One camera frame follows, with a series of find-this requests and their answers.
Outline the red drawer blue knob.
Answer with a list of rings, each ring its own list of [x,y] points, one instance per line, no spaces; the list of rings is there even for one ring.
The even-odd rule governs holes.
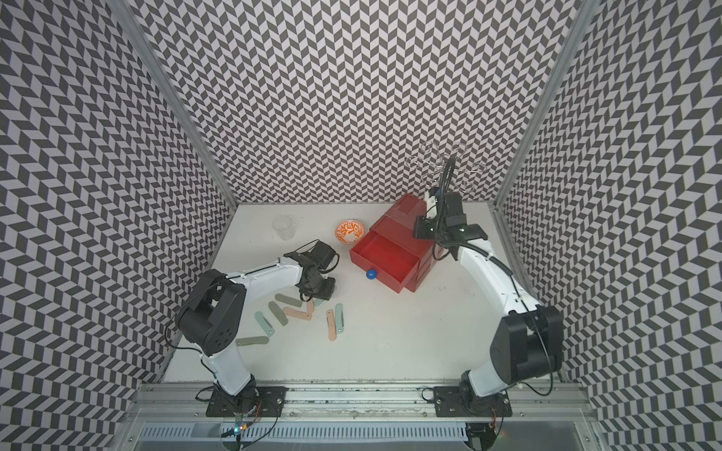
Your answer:
[[[353,264],[363,272],[374,271],[375,280],[401,293],[419,266],[419,258],[392,240],[370,231],[350,250]]]

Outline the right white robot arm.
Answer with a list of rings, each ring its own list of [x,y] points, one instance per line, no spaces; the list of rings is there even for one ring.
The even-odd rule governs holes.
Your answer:
[[[468,223],[460,194],[434,187],[424,201],[413,237],[449,251],[499,317],[487,362],[464,373],[462,387],[473,398],[486,398],[530,379],[552,378],[563,361],[560,310],[541,304],[521,286],[483,228]]]

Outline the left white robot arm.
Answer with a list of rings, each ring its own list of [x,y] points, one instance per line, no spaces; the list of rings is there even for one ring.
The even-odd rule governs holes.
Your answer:
[[[338,253],[319,240],[309,245],[251,270],[204,272],[175,314],[175,326],[200,352],[221,394],[237,398],[255,384],[235,343],[248,304],[287,288],[298,289],[304,301],[331,299]]]

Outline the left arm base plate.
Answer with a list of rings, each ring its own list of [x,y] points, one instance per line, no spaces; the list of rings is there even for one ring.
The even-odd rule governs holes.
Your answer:
[[[206,409],[207,417],[250,416],[252,419],[278,417],[282,414],[288,388],[285,386],[248,385],[238,395],[227,394],[214,385]]]

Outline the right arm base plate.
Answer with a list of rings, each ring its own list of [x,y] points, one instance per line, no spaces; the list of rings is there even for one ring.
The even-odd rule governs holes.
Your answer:
[[[513,415],[507,395],[496,393],[478,397],[460,386],[436,386],[432,389],[432,405],[437,417],[506,418]]]

